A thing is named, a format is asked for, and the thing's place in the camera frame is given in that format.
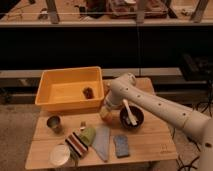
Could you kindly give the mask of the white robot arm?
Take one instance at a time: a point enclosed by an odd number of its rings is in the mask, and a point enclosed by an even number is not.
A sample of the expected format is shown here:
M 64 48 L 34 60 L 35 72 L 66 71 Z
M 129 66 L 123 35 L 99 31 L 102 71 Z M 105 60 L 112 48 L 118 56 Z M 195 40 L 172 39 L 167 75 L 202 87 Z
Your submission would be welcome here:
M 149 94 L 136 87 L 136 78 L 125 73 L 109 83 L 109 91 L 100 109 L 100 116 L 107 120 L 110 111 L 117 109 L 126 99 L 180 129 L 201 144 L 197 171 L 213 171 L 213 117 L 176 102 Z

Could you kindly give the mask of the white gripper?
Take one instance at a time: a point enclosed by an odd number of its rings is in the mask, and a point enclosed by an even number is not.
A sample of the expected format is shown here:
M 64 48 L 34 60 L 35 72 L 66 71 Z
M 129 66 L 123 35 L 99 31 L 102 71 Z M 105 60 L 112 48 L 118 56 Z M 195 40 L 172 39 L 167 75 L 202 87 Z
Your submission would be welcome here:
M 118 109 L 121 105 L 121 99 L 113 95 L 112 93 L 109 93 L 105 97 L 104 104 L 109 110 Z M 104 121 L 104 117 L 108 113 L 110 113 L 106 107 L 102 106 L 99 112 L 100 117 L 102 118 L 103 121 Z

